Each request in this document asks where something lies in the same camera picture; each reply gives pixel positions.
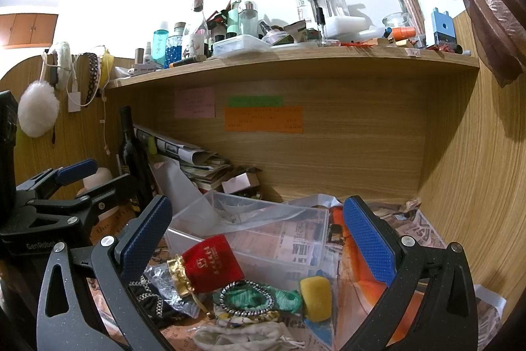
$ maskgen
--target white fluffy ball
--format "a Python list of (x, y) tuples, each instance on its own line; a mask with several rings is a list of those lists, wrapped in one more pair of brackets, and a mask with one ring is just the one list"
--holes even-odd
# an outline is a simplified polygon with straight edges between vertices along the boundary
[(18, 103), (20, 128), (29, 137), (40, 137), (59, 116), (60, 103), (48, 82), (35, 81), (27, 87)]

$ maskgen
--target wooden cabinet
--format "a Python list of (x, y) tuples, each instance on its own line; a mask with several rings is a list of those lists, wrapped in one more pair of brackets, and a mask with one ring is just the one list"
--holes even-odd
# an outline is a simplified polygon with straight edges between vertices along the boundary
[(9, 44), (12, 24), (15, 22), (16, 14), (0, 15), (0, 47)]
[(23, 45), (31, 43), (31, 33), (35, 24), (36, 14), (17, 14), (12, 25), (8, 45)]
[(0, 46), (3, 48), (50, 47), (55, 35), (56, 14), (0, 15)]
[(57, 24), (58, 16), (55, 14), (37, 14), (35, 24), (33, 25), (33, 33), (31, 34), (31, 44), (49, 44), (53, 42), (55, 34), (55, 26)]

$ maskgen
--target wine bottle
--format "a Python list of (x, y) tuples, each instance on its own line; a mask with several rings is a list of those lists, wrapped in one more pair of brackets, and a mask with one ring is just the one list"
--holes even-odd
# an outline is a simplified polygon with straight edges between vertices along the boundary
[(156, 195), (154, 176), (148, 163), (148, 154), (133, 131), (130, 106), (120, 109), (120, 124), (123, 130), (123, 142), (119, 149), (120, 167), (123, 174), (128, 173), (138, 181), (136, 195), (130, 202), (133, 209), (140, 213)]
[(192, 0), (191, 17), (182, 34), (182, 58), (207, 55), (208, 25), (203, 13), (203, 0)]

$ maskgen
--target plastic storage box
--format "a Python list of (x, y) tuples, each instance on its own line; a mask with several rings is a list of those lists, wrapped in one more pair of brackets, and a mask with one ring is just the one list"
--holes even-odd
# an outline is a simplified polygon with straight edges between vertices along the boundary
[(329, 211), (209, 191), (176, 214), (166, 233), (172, 254), (224, 234), (246, 277), (282, 289), (315, 275), (327, 239)]
[(233, 56), (234, 54), (253, 51), (266, 52), (269, 50), (269, 44), (252, 35), (239, 35), (219, 42), (214, 42), (215, 57), (227, 57)]

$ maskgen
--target metal screw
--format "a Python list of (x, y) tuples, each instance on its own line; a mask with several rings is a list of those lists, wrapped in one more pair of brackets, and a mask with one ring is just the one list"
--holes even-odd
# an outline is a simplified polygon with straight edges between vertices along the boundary
[(451, 243), (451, 249), (455, 252), (455, 253), (462, 253), (462, 250), (464, 250), (462, 248), (462, 246), (457, 243), (457, 242), (452, 242)]
[(106, 236), (101, 240), (101, 246), (103, 246), (103, 247), (109, 247), (109, 246), (111, 246), (114, 242), (115, 242), (115, 238), (114, 238), (114, 237), (112, 237), (111, 235), (106, 235)]
[(64, 250), (64, 247), (66, 247), (66, 245), (62, 241), (60, 241), (57, 244), (55, 244), (55, 246), (53, 247), (53, 251), (55, 253), (60, 253), (62, 250)]
[(409, 235), (404, 235), (402, 237), (402, 244), (406, 247), (413, 247), (415, 245), (415, 239)]

